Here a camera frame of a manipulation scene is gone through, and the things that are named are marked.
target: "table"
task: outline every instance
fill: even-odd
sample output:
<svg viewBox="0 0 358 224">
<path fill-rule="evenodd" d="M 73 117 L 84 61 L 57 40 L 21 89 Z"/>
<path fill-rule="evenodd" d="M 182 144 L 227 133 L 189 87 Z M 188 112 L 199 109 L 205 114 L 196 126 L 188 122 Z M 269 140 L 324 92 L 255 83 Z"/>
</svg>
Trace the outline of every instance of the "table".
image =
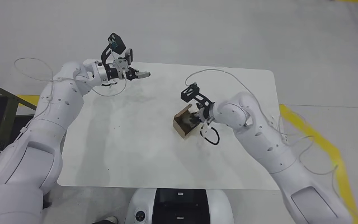
<svg viewBox="0 0 358 224">
<path fill-rule="evenodd" d="M 180 99 L 185 78 L 214 67 L 134 62 L 149 78 L 128 81 L 115 97 L 93 91 L 69 127 L 63 148 L 62 186 L 133 188 L 278 189 L 268 172 L 241 146 L 226 125 L 214 124 L 220 143 L 207 143 L 198 130 L 182 139 L 173 117 L 187 103 Z M 274 75 L 270 71 L 220 68 L 236 75 L 256 95 L 267 116 L 279 117 Z M 244 88 L 233 77 L 207 71 L 189 79 L 211 101 Z M 102 94 L 122 89 L 124 80 Z"/>
</svg>

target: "yellow floor marking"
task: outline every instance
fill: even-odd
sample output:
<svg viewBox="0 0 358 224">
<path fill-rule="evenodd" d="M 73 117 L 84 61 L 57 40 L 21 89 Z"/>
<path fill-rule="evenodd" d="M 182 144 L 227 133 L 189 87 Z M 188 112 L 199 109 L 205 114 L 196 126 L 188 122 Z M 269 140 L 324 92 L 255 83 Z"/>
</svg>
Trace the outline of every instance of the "yellow floor marking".
<svg viewBox="0 0 358 224">
<path fill-rule="evenodd" d="M 337 0 L 337 2 L 353 2 L 353 3 L 358 3 L 358 0 Z"/>
<path fill-rule="evenodd" d="M 296 113 L 292 112 L 287 106 L 280 105 L 281 116 L 290 122 L 299 131 L 305 133 L 308 136 L 314 136 L 315 144 L 319 145 L 330 157 L 333 167 L 338 165 L 335 176 L 338 182 L 339 193 L 346 203 L 346 205 L 353 211 L 357 211 L 356 204 L 353 197 L 353 192 L 350 187 L 348 175 L 346 172 L 346 166 L 343 162 L 340 150 L 334 146 L 331 142 L 326 140 L 321 134 L 319 134 L 313 127 L 311 127 L 305 120 L 303 120 Z M 356 217 L 351 211 L 349 211 L 353 217 L 353 223 L 358 224 L 358 217 Z"/>
<path fill-rule="evenodd" d="M 17 95 L 19 98 L 22 98 L 23 100 L 26 100 L 27 102 L 34 104 L 35 106 L 37 106 L 37 103 L 39 102 L 39 98 L 40 96 L 35 96 L 35 95 Z"/>
</svg>

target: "black panel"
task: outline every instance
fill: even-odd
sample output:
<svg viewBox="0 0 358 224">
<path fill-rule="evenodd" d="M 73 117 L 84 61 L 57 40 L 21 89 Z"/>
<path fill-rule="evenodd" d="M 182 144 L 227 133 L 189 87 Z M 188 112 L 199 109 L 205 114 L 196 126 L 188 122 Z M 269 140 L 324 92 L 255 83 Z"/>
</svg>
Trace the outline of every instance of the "black panel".
<svg viewBox="0 0 358 224">
<path fill-rule="evenodd" d="M 157 189 L 152 224 L 210 224 L 204 189 Z"/>
</svg>

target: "small cardboard box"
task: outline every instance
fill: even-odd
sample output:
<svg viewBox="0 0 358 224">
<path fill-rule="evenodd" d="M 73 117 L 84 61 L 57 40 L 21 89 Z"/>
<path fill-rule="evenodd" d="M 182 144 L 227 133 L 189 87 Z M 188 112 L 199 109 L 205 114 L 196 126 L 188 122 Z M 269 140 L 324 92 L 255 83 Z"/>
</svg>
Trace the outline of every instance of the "small cardboard box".
<svg viewBox="0 0 358 224">
<path fill-rule="evenodd" d="M 182 109 L 178 114 L 174 116 L 173 127 L 182 138 L 185 138 L 197 126 L 197 124 L 195 124 L 192 127 L 182 121 L 183 118 L 188 118 L 190 116 L 190 112 L 188 111 L 188 109 L 191 106 L 192 104 L 187 105 L 184 109 Z"/>
</svg>

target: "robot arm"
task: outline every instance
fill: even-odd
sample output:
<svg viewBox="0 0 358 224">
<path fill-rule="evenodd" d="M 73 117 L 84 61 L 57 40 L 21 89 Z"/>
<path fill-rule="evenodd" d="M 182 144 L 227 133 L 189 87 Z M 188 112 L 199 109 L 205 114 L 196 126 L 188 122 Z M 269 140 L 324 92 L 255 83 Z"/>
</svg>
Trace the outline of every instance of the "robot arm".
<svg viewBox="0 0 358 224">
<path fill-rule="evenodd" d="M 216 104 L 201 94 L 197 97 L 198 93 L 199 88 L 194 83 L 181 95 L 186 102 L 200 99 L 201 109 L 194 115 L 194 120 L 201 123 L 211 120 L 233 129 L 244 149 L 276 181 L 284 204 L 296 223 L 352 223 L 348 210 L 335 193 L 320 186 L 291 148 L 283 144 L 281 134 L 269 126 L 251 94 L 240 92 L 230 100 Z"/>
<path fill-rule="evenodd" d="M 109 42 L 102 62 L 68 62 L 62 66 L 54 82 L 42 91 L 34 119 L 0 154 L 0 223 L 41 222 L 43 195 L 56 183 L 62 169 L 60 143 L 79 114 L 85 94 L 115 78 L 150 76 L 149 72 L 129 67 L 133 60 L 131 49 L 125 57 L 107 64 L 111 50 L 119 54 L 125 50 L 116 34 L 109 37 Z"/>
</svg>

